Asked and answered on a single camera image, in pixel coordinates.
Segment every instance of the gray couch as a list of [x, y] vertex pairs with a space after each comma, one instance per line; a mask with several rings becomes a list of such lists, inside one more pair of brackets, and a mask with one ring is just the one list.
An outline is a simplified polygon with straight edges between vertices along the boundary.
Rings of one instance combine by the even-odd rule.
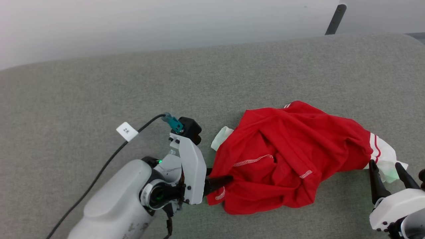
[[[402, 34], [341, 34], [286, 42], [121, 54], [39, 63], [0, 72], [0, 237], [44, 238], [124, 141], [169, 111], [203, 128], [207, 166], [221, 127], [245, 109], [302, 100], [355, 119], [410, 164], [425, 168], [425, 46]], [[155, 122], [118, 154], [88, 198], [119, 168], [163, 157], [169, 128]], [[403, 188], [400, 181], [388, 185]], [[87, 199], [63, 222], [65, 238]], [[232, 216], [221, 205], [184, 206], [172, 238], [386, 238], [370, 228], [367, 171], [324, 181], [314, 204]], [[166, 235], [158, 213], [145, 238]]]

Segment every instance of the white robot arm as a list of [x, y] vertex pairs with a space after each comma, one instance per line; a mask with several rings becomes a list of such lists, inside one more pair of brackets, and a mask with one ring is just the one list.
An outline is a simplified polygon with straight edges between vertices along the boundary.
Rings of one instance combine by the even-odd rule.
[[[391, 239], [425, 238], [425, 184], [422, 188], [396, 163], [397, 173], [406, 189], [391, 194], [379, 177], [375, 161], [369, 163], [372, 202], [375, 205], [369, 216], [372, 229], [389, 233]], [[424, 170], [419, 179], [425, 180]]]
[[201, 127], [181, 117], [183, 129], [172, 130], [170, 146], [176, 148], [162, 160], [136, 159], [121, 168], [86, 204], [84, 216], [68, 239], [139, 239], [159, 209], [167, 213], [168, 238], [171, 217], [183, 203], [199, 204], [202, 198], [232, 180], [209, 179], [201, 151]]

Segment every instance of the teal connector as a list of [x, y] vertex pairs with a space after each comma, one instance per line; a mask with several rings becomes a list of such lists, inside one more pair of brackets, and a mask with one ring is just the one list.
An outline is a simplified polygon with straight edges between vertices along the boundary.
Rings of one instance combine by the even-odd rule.
[[176, 133], [182, 133], [183, 132], [183, 125], [180, 123], [178, 119], [173, 117], [170, 113], [165, 112], [165, 116], [162, 117], [162, 120], [167, 122], [170, 127], [176, 132]]

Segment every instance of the white label tag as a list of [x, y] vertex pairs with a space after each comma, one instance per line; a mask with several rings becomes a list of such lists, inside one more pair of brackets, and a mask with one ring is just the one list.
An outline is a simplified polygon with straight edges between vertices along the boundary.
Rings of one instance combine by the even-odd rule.
[[125, 139], [127, 142], [130, 142], [136, 135], [139, 133], [127, 122], [122, 123], [116, 131]]

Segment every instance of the red shirt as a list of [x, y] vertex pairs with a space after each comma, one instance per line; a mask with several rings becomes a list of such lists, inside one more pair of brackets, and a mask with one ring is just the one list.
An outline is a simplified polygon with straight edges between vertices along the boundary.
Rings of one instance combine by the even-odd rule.
[[370, 142], [371, 133], [354, 120], [301, 101], [247, 110], [218, 148], [210, 175], [232, 175], [233, 182], [208, 195], [208, 204], [224, 201], [229, 214], [311, 204], [320, 182], [368, 164]]

